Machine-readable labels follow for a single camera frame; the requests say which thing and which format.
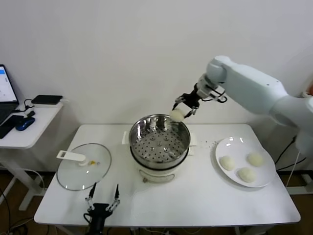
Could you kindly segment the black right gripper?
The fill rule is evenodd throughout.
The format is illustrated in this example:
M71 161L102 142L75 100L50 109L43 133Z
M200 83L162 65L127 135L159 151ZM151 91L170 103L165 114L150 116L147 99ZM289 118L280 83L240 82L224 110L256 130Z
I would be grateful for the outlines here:
M175 99L172 109L174 110L180 103L184 103L186 106L191 108L191 110L184 116L184 118L189 118L190 116L194 115L200 106L199 100L201 99L201 97L197 94L197 91L198 88L195 84L191 93L184 93Z

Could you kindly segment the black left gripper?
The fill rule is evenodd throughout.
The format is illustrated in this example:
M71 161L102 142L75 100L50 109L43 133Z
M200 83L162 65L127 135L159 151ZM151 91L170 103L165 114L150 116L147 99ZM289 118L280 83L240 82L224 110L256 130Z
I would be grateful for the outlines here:
M119 184L116 186L114 201L111 205L104 203L95 203L93 204L93 196L96 188L96 183L93 184L88 197L85 198L85 201L88 205L88 210L91 216L91 222L89 225L89 235L102 235L102 231L104 228L105 220L109 216L112 215L112 212L117 208L120 204L119 199Z

